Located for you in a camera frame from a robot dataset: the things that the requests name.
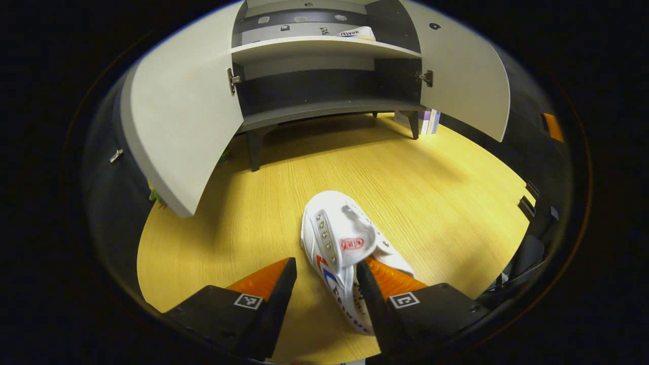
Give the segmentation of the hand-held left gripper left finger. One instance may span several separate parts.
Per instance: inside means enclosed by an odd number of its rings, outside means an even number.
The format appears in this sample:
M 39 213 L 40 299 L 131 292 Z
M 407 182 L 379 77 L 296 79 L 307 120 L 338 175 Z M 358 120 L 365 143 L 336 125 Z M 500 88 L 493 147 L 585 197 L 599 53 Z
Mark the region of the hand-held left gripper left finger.
M 287 257 L 226 288 L 206 285 L 163 315 L 210 347 L 263 362 L 273 357 L 296 279 Z

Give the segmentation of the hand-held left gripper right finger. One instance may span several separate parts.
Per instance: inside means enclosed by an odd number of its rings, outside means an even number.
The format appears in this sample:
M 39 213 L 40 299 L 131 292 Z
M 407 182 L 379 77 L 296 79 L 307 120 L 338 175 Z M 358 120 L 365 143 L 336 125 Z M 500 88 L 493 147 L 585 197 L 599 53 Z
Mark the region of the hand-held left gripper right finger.
M 356 273 L 383 358 L 450 346 L 490 312 L 450 284 L 426 285 L 371 257 Z

